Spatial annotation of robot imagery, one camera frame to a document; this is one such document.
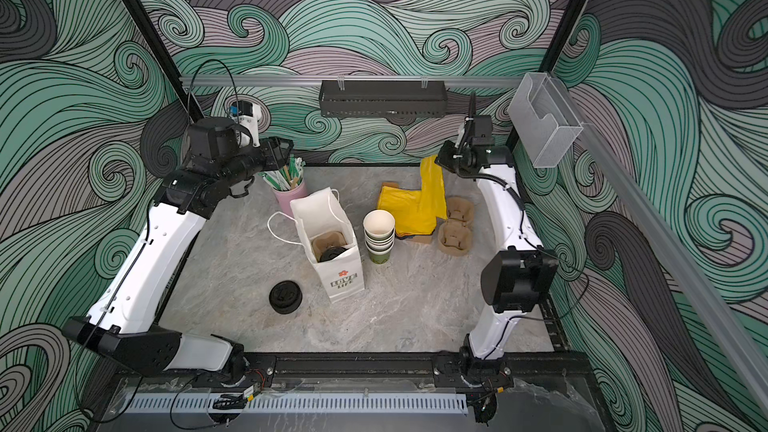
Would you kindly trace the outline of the yellow paper napkin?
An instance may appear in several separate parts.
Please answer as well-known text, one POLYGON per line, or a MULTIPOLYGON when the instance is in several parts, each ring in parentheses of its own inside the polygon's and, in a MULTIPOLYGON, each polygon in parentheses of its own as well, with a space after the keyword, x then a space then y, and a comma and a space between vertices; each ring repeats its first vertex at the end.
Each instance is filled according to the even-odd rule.
POLYGON ((389 212, 395 219, 398 236, 431 235, 438 220, 447 219, 443 169, 436 155, 420 162, 420 190, 405 190, 384 185, 377 208, 389 212))

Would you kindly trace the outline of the white green paper bag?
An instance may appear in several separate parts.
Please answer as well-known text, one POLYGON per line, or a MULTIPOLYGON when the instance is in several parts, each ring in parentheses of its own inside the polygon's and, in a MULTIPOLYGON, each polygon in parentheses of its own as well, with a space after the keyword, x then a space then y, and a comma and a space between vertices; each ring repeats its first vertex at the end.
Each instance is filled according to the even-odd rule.
POLYGON ((275 212, 268 220, 270 233, 279 241, 301 245, 332 303, 364 290, 364 273, 358 241, 343 210, 336 189, 325 188, 290 202, 292 216, 275 212), (284 239, 272 231, 277 215, 290 218, 298 241, 284 239))

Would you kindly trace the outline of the black cup lid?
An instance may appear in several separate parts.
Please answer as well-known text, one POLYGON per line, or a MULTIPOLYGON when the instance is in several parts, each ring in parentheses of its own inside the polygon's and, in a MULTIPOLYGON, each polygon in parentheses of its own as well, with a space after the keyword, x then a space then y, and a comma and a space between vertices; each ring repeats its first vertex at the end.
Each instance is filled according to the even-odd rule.
POLYGON ((318 259, 318 262, 323 263, 323 262, 332 261, 337 257, 339 257, 340 255, 344 254, 346 251, 347 249, 343 246, 329 247, 328 249, 326 249, 321 253, 320 258, 318 259))

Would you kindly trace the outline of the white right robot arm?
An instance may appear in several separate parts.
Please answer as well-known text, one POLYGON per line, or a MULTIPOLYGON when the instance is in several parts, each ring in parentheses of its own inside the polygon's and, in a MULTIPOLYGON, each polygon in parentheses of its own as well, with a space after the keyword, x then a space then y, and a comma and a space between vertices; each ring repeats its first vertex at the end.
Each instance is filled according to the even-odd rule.
POLYGON ((476 183, 498 248, 480 275, 485 306, 460 349, 460 370, 465 377, 500 370, 513 329, 549 293, 558 259, 543 248, 534 232, 517 184, 513 154, 508 146, 494 144, 490 117, 467 115, 458 139, 444 142, 435 163, 476 183))

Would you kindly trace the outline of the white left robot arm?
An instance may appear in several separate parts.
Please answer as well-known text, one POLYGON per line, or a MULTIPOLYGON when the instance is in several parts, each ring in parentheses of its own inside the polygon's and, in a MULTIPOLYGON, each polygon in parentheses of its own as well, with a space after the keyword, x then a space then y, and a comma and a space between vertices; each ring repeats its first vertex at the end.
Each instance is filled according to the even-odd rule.
POLYGON ((290 158, 289 139, 256 138, 225 117, 203 118, 188 129, 189 150, 150 201, 146 224, 104 294, 62 333, 124 369, 153 377, 189 370, 237 384, 247 368, 241 344, 194 336, 156 322, 164 291, 218 204, 237 184, 250 185, 290 158))

